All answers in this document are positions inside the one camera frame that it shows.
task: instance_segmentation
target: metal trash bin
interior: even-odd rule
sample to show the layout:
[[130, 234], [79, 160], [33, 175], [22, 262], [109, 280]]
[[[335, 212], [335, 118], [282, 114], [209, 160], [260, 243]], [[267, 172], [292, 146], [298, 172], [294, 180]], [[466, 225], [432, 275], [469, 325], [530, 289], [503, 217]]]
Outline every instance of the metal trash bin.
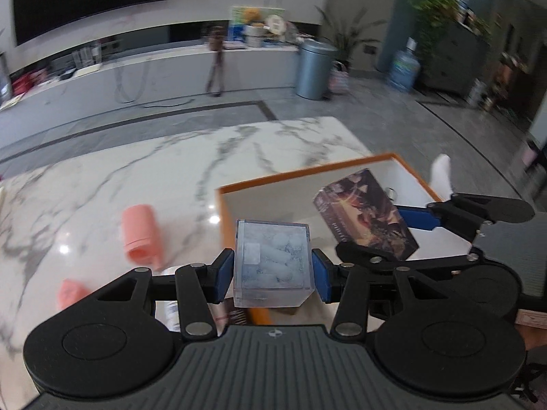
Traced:
[[338, 49], [334, 46], [320, 41], [306, 40], [300, 45], [296, 95], [310, 100], [323, 98], [337, 53]]

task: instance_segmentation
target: green plant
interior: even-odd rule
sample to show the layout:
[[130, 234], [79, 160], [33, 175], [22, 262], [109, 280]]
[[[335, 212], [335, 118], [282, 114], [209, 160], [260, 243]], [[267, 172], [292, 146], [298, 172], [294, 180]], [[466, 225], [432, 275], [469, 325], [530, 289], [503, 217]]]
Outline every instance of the green plant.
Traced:
[[437, 43], [456, 19], [457, 0], [409, 0], [416, 10], [416, 56], [427, 65]]
[[336, 21], [321, 8], [316, 6], [316, 9], [321, 13], [323, 23], [330, 29], [332, 37], [325, 37], [333, 46], [338, 49], [337, 60], [347, 64], [351, 58], [355, 48], [362, 44], [378, 43], [378, 39], [360, 38], [363, 32], [374, 26], [380, 26], [387, 23], [386, 20], [376, 20], [369, 23], [362, 23], [367, 9], [362, 8], [348, 25], [347, 21], [342, 19]]

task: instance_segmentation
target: clear plastic box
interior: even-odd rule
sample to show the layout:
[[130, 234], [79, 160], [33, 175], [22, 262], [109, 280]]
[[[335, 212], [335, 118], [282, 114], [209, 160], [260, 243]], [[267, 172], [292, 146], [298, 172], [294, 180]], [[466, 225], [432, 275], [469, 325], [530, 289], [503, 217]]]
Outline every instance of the clear plastic box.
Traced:
[[239, 220], [236, 229], [235, 306], [302, 305], [315, 289], [308, 225]]

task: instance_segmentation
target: pink object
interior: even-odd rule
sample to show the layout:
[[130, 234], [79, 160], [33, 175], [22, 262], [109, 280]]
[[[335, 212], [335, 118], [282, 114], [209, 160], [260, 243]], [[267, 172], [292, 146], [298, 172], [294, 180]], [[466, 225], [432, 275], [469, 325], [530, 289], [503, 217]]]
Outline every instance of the pink object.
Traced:
[[89, 294], [91, 290], [81, 282], [65, 279], [57, 293], [57, 307], [59, 310], [64, 310]]
[[150, 205], [134, 205], [121, 213], [124, 233], [124, 251], [137, 265], [152, 265], [160, 270], [163, 265], [163, 245], [154, 209]]
[[522, 162], [524, 163], [524, 166], [529, 167], [532, 162], [535, 159], [535, 156], [537, 156], [538, 153], [535, 152], [532, 148], [529, 146], [524, 149], [524, 152], [522, 153]]

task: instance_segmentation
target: cabinet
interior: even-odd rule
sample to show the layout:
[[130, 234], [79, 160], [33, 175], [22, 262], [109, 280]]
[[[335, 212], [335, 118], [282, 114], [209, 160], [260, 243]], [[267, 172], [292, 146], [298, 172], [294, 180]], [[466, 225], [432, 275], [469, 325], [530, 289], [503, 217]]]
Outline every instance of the cabinet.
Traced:
[[421, 81], [431, 89], [467, 95], [482, 70], [488, 43], [460, 23], [449, 26]]

